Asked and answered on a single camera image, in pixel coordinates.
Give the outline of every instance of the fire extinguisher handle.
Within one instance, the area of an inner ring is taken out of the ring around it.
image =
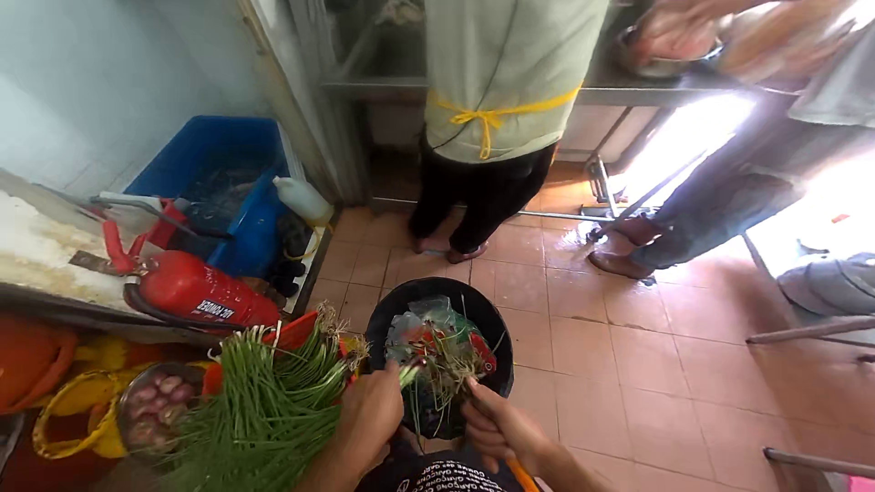
[[[122,247],[122,238],[118,234],[118,224],[113,221],[104,221],[102,227],[103,241],[106,243],[107,254],[109,255],[109,260],[112,262],[113,267],[115,267],[115,271],[125,274],[136,270],[137,262],[130,254],[125,253]],[[136,248],[136,253],[139,254],[139,250],[143,248],[143,242],[145,239],[144,235],[138,236],[130,248],[131,252],[133,253],[134,248]]]

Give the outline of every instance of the hand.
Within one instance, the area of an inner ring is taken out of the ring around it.
[[[473,397],[462,405],[468,421],[465,435],[483,455],[483,466],[498,473],[498,460],[516,458],[533,476],[541,474],[543,460],[556,448],[541,426],[505,398],[474,378],[466,380]]]
[[[367,467],[401,423],[398,372],[398,363],[389,361],[385,370],[360,377],[343,394],[334,445],[353,466]]]
[[[679,11],[680,15],[669,17],[658,25],[646,25],[643,32],[648,38],[658,38],[667,32],[680,28],[687,32],[694,32],[712,20],[746,11],[766,1],[768,0],[673,0],[663,3],[657,2],[653,9],[644,15],[645,25],[653,14],[663,9]]]

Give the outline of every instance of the white jug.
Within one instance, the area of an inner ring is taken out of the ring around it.
[[[328,203],[310,183],[302,179],[273,179],[279,200],[313,227],[325,226],[334,215],[334,205]]]

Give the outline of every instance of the metal bowl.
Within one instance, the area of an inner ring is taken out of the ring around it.
[[[144,458],[158,456],[157,453],[152,452],[148,447],[135,446],[128,441],[130,430],[136,423],[136,421],[130,417],[130,409],[133,406],[131,403],[131,397],[142,388],[152,385],[152,379],[154,379],[154,376],[158,373],[166,374],[168,376],[179,376],[184,383],[192,385],[194,388],[194,397],[189,400],[188,407],[190,409],[199,401],[197,397],[200,396],[204,381],[204,370],[201,368],[186,366],[185,364],[178,362],[160,362],[150,366],[141,372],[139,376],[135,377],[134,380],[128,384],[128,387],[122,393],[122,397],[118,400],[118,415],[116,416],[116,423],[118,424],[118,430],[122,437],[122,444],[124,444],[124,448],[128,450],[128,453],[131,453],[134,456]]]
[[[624,29],[619,36],[617,36],[617,41],[614,44],[616,47],[615,52],[617,61],[629,72],[649,79],[674,79],[680,77],[690,70],[692,64],[711,60],[716,57],[721,51],[723,51],[724,46],[723,41],[718,39],[711,51],[702,58],[696,58],[694,60],[672,60],[669,58],[659,58],[654,56],[644,65],[638,65],[635,63],[634,56],[629,50],[629,39],[633,36],[634,32],[635,26],[633,25]]]

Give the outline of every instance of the red fire extinguisher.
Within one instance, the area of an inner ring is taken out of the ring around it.
[[[184,251],[168,250],[139,261],[145,235],[124,252],[118,226],[103,223],[107,253],[115,270],[128,275],[128,306],[173,325],[207,330],[275,325],[277,305],[240,280]]]

